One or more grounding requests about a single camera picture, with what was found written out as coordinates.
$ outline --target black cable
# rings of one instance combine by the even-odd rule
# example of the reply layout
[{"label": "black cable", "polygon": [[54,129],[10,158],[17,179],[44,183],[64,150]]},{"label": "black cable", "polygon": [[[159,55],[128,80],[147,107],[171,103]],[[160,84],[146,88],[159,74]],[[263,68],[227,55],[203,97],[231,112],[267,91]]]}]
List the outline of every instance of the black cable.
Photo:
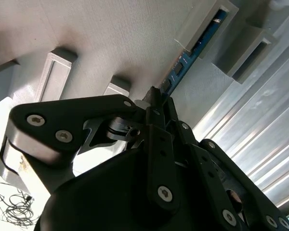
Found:
[{"label": "black cable", "polygon": [[1,201],[7,206],[5,211],[0,208],[2,211],[1,220],[19,226],[20,228],[28,228],[29,226],[35,225],[39,218],[33,219],[34,213],[31,210],[32,197],[24,194],[20,190],[17,191],[19,194],[10,196],[10,205],[4,201],[4,196],[0,194]]}]

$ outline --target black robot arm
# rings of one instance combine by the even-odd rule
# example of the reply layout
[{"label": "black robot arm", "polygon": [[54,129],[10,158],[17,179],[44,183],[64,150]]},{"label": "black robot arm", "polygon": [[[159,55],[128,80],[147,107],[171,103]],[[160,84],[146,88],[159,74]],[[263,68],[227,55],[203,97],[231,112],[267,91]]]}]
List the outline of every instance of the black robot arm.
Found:
[{"label": "black robot arm", "polygon": [[[211,140],[196,141],[172,98],[151,88],[23,104],[9,117],[0,174],[47,201],[37,231],[289,230],[289,221]],[[74,177],[76,155],[126,141]]]}]

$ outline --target bolt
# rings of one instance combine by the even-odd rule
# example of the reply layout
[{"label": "bolt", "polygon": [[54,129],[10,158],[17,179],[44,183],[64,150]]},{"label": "bolt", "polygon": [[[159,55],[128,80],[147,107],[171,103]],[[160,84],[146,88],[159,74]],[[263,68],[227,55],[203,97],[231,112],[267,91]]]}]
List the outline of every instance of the bolt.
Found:
[{"label": "bolt", "polygon": [[223,218],[232,226],[236,226],[236,218],[227,209],[223,210]]},{"label": "bolt", "polygon": [[159,111],[158,110],[156,110],[156,109],[153,109],[153,112],[156,114],[156,115],[160,115],[160,113],[159,113]]},{"label": "bolt", "polygon": [[166,202],[172,201],[172,193],[171,191],[165,186],[159,186],[158,188],[158,195],[159,197]]},{"label": "bolt", "polygon": [[277,228],[277,224],[276,224],[276,222],[273,220],[273,218],[271,218],[270,216],[266,216],[266,220],[267,220],[267,222],[270,224],[270,225],[272,225],[274,228]]},{"label": "bolt", "polygon": [[186,130],[188,129],[188,125],[186,123],[182,123],[182,127],[185,128]]},{"label": "bolt", "polygon": [[215,144],[214,144],[214,143],[209,142],[208,144],[209,144],[209,146],[210,146],[211,148],[215,148]]},{"label": "bolt", "polygon": [[39,127],[39,126],[42,126],[43,124],[45,124],[45,119],[39,115],[29,115],[27,117],[27,122],[30,125]]},{"label": "bolt", "polygon": [[125,104],[126,106],[128,106],[128,107],[130,107],[130,106],[131,106],[131,103],[130,103],[130,102],[128,102],[128,101],[124,101],[124,104]]},{"label": "bolt", "polygon": [[73,136],[69,131],[60,130],[56,132],[56,138],[60,142],[70,143],[73,139]]},{"label": "bolt", "polygon": [[278,220],[287,230],[289,230],[289,224],[283,218],[278,218]]}]

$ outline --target corrugated metal wall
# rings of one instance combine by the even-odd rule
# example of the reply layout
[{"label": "corrugated metal wall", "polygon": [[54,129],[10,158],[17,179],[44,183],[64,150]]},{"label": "corrugated metal wall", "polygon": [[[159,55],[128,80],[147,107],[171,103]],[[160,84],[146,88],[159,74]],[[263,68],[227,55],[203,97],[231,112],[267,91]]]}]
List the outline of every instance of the corrugated metal wall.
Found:
[{"label": "corrugated metal wall", "polygon": [[[244,84],[230,84],[194,134],[219,144],[273,203],[289,212],[289,16],[273,35],[277,44],[263,64]],[[182,120],[192,120],[180,113]]]}]

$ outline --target blue object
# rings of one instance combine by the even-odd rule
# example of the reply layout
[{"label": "blue object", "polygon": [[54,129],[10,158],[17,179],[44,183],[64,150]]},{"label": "blue object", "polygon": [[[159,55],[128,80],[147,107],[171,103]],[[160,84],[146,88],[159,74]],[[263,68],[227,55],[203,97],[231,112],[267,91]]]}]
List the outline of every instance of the blue object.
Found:
[{"label": "blue object", "polygon": [[178,86],[182,78],[185,76],[189,68],[196,61],[197,57],[203,51],[210,39],[213,37],[217,29],[220,27],[223,20],[226,18],[227,12],[219,10],[213,20],[210,22],[206,30],[203,32],[200,39],[195,44],[192,52],[184,51],[180,55],[178,61],[172,67],[172,70],[167,75],[160,90],[163,93],[164,98],[168,98],[174,89]]}]

